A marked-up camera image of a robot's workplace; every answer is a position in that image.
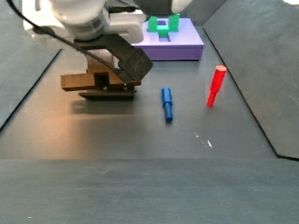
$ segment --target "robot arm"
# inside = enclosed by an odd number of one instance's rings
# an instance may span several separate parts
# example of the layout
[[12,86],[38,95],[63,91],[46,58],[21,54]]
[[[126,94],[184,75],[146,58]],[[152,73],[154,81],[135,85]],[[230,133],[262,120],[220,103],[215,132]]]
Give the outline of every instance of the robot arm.
[[[140,10],[110,13],[107,0],[26,0],[23,14],[67,40],[88,41],[102,34],[118,34],[130,43],[143,41],[146,16],[168,16],[180,12],[192,0],[135,0]],[[64,48],[54,38],[35,32],[24,22],[32,38],[50,48]]]
[[[30,24],[24,21],[24,28],[46,47],[80,49],[116,72],[124,83],[130,83],[140,81],[152,68],[143,50],[130,45],[143,41],[146,15],[172,15],[191,1],[135,0],[140,10],[110,13],[106,0],[23,0],[23,14],[35,22],[34,25],[30,20]],[[120,71],[88,52],[94,49],[108,49],[119,60]]]

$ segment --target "gray tabletop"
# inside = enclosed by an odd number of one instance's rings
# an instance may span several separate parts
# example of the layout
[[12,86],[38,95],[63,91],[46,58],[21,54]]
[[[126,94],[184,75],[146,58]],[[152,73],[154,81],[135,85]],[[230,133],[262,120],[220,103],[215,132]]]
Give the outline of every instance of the gray tabletop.
[[220,58],[200,36],[203,60],[155,62],[134,101],[63,92],[84,66],[60,54],[0,133],[4,223],[298,223],[298,163],[275,157],[230,75],[206,107]]

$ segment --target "green toy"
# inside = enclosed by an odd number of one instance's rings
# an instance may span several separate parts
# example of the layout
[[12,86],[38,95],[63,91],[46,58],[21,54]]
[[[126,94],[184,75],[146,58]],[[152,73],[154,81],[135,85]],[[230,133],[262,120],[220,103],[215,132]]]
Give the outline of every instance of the green toy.
[[148,19],[148,32],[158,32],[159,38],[168,38],[168,32],[179,31],[180,14],[175,14],[168,17],[168,24],[159,25],[158,17],[150,17]]

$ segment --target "white speck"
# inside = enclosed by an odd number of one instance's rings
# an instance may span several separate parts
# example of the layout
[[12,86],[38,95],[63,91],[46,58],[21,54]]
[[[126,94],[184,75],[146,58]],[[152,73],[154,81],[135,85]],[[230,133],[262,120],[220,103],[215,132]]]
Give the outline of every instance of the white speck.
[[211,141],[208,140],[208,145],[210,145],[210,147],[212,148],[212,146],[211,146]]

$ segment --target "black cable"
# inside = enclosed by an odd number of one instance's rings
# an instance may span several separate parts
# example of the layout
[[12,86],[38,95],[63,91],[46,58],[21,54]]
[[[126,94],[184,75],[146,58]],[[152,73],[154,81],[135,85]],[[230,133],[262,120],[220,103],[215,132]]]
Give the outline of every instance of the black cable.
[[58,39],[62,43],[64,43],[66,45],[71,46],[72,48],[75,48],[79,52],[84,53],[86,55],[88,55],[92,59],[98,60],[100,63],[103,63],[111,70],[114,70],[114,72],[118,74],[118,70],[94,53],[91,53],[90,51],[87,51],[86,49],[83,49],[82,47],[79,47],[78,45],[72,44],[66,38],[60,37],[59,35],[55,34],[55,32],[51,32],[48,29],[42,28],[32,20],[30,20],[24,14],[17,10],[16,6],[15,6],[15,2],[13,0],[5,0],[11,9],[13,10],[13,12],[16,13],[16,15],[28,23],[32,25],[34,29],[40,31],[44,34],[48,34],[50,36],[52,36],[55,39]]

